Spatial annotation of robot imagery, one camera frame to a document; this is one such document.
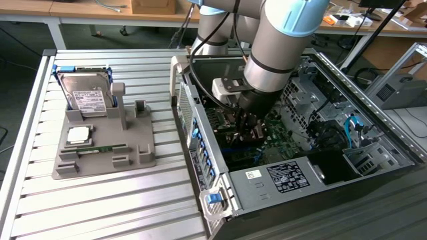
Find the power supply label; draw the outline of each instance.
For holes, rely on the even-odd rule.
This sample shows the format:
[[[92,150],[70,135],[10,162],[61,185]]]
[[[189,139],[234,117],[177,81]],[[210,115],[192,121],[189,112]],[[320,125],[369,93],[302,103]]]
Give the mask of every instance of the power supply label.
[[[274,187],[280,193],[286,193],[309,186],[296,161],[266,167]]]

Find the metal frame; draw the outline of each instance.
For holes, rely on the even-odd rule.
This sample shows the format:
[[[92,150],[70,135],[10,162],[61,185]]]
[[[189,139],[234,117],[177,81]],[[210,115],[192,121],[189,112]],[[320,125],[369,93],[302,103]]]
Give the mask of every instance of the metal frame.
[[[340,74],[340,70],[333,65],[333,63],[328,60],[322,53],[314,53],[318,55],[320,60],[330,66],[332,71],[334,72],[336,76],[338,77],[341,83],[352,90],[353,95],[361,100],[364,105],[371,109],[371,111],[376,114],[377,118],[381,119],[383,123],[388,126],[392,132],[400,136],[400,140],[404,142],[412,152],[417,155],[417,157],[427,162],[427,150],[413,142],[408,133],[401,129],[401,127],[392,121],[391,117],[383,112],[383,110],[373,104],[368,95],[360,90],[352,80],[342,74]]]
[[[408,60],[411,60],[412,56],[419,53],[425,58],[424,61],[413,66],[409,74],[415,74],[427,63],[427,43],[415,42],[409,49],[405,51],[397,62],[393,64],[391,69],[387,71],[385,75],[377,79],[365,89],[365,95],[372,98],[375,94],[380,91],[380,89],[387,84],[389,78],[399,72],[400,68],[407,64]]]
[[[30,95],[28,99],[28,104],[25,108],[25,113],[21,119],[21,124],[18,128],[18,133],[16,137],[14,147],[12,155],[9,158],[5,176],[2,179],[1,190],[0,190],[0,226],[5,224],[6,213],[9,209],[13,188],[17,182],[17,171],[21,167],[22,156],[25,153],[25,145],[29,141],[32,120],[36,116],[37,100],[41,96],[44,78],[48,69],[49,57],[42,56],[40,60],[40,65],[37,69],[37,74],[33,81],[33,87],[30,90]]]

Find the gray carpet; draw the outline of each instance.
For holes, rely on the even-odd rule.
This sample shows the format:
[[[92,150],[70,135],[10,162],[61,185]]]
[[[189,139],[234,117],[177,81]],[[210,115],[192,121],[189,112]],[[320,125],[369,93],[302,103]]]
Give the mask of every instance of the gray carpet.
[[[54,43],[50,37],[49,29],[42,23],[21,22],[12,24],[0,21],[0,27],[9,32],[30,49],[42,53],[44,49],[53,49]],[[118,32],[120,26],[97,25],[96,30],[101,36],[90,36],[89,26],[78,24],[62,24],[61,31],[68,49],[160,49],[169,44],[170,37],[176,28],[154,28],[128,26],[128,36]],[[196,29],[189,29],[185,34],[184,44],[190,45],[196,36]],[[324,52],[334,62],[341,49],[336,45],[338,36],[329,35],[328,47],[316,47]],[[10,62],[37,68],[40,57],[28,51],[9,36],[0,31],[0,57]],[[354,69],[368,65],[364,59],[360,59]],[[0,126],[8,129],[6,138],[0,149],[14,144],[21,119],[26,107],[26,101],[33,85],[36,72],[28,68],[12,65],[0,60]],[[0,170],[5,171],[8,167],[12,150],[0,154]]]

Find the aluminum profile table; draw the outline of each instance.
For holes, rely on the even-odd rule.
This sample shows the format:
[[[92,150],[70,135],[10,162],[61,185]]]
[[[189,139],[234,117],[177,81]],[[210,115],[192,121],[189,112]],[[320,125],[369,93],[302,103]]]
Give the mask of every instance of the aluminum profile table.
[[[60,50],[42,57],[0,193],[1,240],[206,239],[169,103],[170,58],[185,54],[184,49]],[[53,64],[109,65],[113,81],[125,83],[124,103],[146,100],[154,167],[52,179],[65,117]]]

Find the white plastic part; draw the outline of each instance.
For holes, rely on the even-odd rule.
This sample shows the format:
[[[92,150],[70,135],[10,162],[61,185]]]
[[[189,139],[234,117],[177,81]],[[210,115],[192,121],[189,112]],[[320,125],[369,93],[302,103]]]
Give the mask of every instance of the white plastic part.
[[[182,70],[188,66],[188,60],[185,56],[173,56],[170,59],[170,70],[169,70],[169,86],[168,91],[170,93],[170,97],[174,96],[174,85],[176,85],[176,72],[178,74],[182,73]]]
[[[224,204],[222,211],[218,211],[216,213],[210,213],[209,209],[208,209],[208,206],[209,206],[208,195],[217,194],[217,193],[220,193],[221,199],[222,199],[222,201],[225,201],[225,204]],[[232,205],[229,204],[229,199],[217,186],[210,187],[210,189],[208,189],[208,190],[202,190],[200,192],[198,199],[201,202],[201,208],[202,208],[202,214],[204,214],[205,220],[216,221],[216,220],[220,220],[221,218],[225,218],[233,214]]]
[[[220,78],[214,78],[212,81],[212,94],[214,98],[222,103],[228,104],[228,96],[234,96],[236,98],[240,97],[240,92],[228,92],[222,85],[222,81]]]

